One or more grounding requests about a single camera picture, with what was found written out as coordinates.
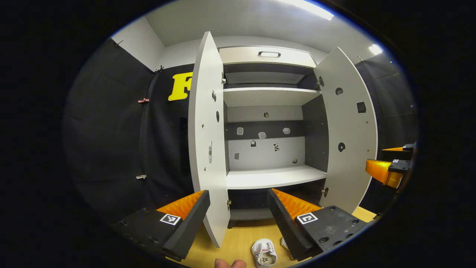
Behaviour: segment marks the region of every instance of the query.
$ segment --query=cabinet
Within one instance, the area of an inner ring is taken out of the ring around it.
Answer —
[[[218,50],[206,32],[188,112],[192,182],[210,193],[204,225],[217,247],[230,217],[270,216],[262,204],[266,188],[312,189],[308,200],[352,213],[370,183],[365,166],[377,153],[375,113],[340,48],[316,65],[308,52],[286,48]],[[232,196],[250,191],[248,200],[235,198],[234,210]]]

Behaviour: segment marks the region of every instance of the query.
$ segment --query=ceiling light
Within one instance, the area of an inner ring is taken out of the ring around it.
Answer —
[[[370,49],[370,51],[372,51],[374,55],[382,53],[382,49],[376,44],[373,44],[371,47],[368,47],[368,49]]]
[[[313,3],[310,3],[310,2],[307,2],[307,1],[304,1],[304,0],[278,0],[278,1],[281,1],[281,2],[286,2],[288,4],[291,4],[293,6],[297,6],[297,7],[300,7],[302,9],[305,9],[311,13],[314,13],[318,16],[321,16],[322,18],[330,21],[334,15],[331,14],[329,11],[325,10],[325,9],[322,9],[316,5],[314,5]]]

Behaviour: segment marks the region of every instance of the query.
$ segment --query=cabinet door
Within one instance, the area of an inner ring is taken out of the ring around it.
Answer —
[[[329,128],[329,163],[322,206],[335,205],[353,213],[364,197],[371,176],[367,159],[377,156],[377,122],[362,77],[340,48],[335,48],[314,69]]]
[[[203,223],[216,247],[221,246],[230,219],[222,74],[223,63],[208,31],[193,67],[188,103],[188,149],[193,189],[210,193],[210,207]]]

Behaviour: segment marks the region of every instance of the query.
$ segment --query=wooden floor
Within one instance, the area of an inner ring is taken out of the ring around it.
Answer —
[[[361,207],[358,207],[352,215],[365,222],[371,221],[375,216],[374,213]],[[232,229],[227,229],[222,247],[216,248],[202,225],[187,258],[179,263],[192,268],[212,268],[216,258],[224,259],[229,264],[235,259],[241,259],[248,264],[248,268],[253,268],[255,265],[251,246],[258,239],[268,238],[273,241],[278,255],[278,262],[273,268],[297,264],[298,261],[292,260],[289,251],[281,246],[282,237],[274,219],[238,221]]]

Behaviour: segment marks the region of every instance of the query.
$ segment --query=finger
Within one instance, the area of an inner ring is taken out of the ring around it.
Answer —
[[[231,268],[231,266],[224,260],[217,258],[215,259],[215,268]]]
[[[237,259],[231,265],[231,268],[246,268],[246,262],[240,259]]]

